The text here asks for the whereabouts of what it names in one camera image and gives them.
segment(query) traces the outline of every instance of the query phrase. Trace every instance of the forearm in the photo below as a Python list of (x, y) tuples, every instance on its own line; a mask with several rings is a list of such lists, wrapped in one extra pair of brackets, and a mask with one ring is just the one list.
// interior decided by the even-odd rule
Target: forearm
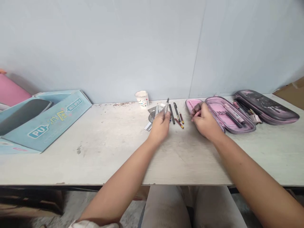
[(104, 184), (79, 221), (89, 220), (100, 226), (119, 222), (137, 193), (158, 146), (147, 139)]
[(213, 140), (241, 195), (265, 227), (303, 227), (303, 207), (232, 139)]

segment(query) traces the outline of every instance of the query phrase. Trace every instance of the person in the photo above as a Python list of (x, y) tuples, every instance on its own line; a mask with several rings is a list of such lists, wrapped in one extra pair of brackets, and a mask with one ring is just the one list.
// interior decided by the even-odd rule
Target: person
[[(198, 131), (218, 151), (231, 180), (263, 227), (304, 227), (304, 208), (263, 168), (225, 135), (205, 103), (198, 104), (192, 116)], [(147, 140), (104, 184), (71, 228), (116, 228), (123, 213), (137, 193), (149, 163), (169, 131), (170, 112), (160, 112), (154, 119)], [(194, 227), (246, 227), (226, 186), (198, 187)], [(143, 228), (191, 227), (180, 187), (150, 187)]]

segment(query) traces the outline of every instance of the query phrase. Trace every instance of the beige pants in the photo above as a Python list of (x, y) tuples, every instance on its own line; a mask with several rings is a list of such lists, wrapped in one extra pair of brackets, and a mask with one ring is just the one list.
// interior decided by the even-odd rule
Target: beige pants
[[(195, 187), (194, 228), (247, 227), (226, 186)], [(142, 228), (191, 228), (180, 187), (153, 185), (150, 188)]]

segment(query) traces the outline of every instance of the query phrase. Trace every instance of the blue cardboard box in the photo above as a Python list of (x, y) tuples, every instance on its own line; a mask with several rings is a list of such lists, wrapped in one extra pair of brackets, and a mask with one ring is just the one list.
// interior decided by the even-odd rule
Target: blue cardboard box
[(37, 98), (52, 101), (54, 105), (0, 136), (0, 155), (43, 152), (92, 106), (81, 90), (43, 92), (0, 112), (0, 122), (28, 101)]

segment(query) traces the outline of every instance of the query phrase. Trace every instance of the white wall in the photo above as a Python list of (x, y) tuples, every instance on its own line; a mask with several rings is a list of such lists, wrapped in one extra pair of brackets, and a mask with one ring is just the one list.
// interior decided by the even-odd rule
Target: white wall
[(0, 67), (31, 93), (195, 98), (270, 93), (304, 75), (300, 0), (1, 0), (0, 9)]
[(304, 1), (207, 2), (190, 97), (271, 93), (304, 75)]
[(0, 67), (25, 89), (94, 103), (189, 96), (205, 1), (2, 0)]

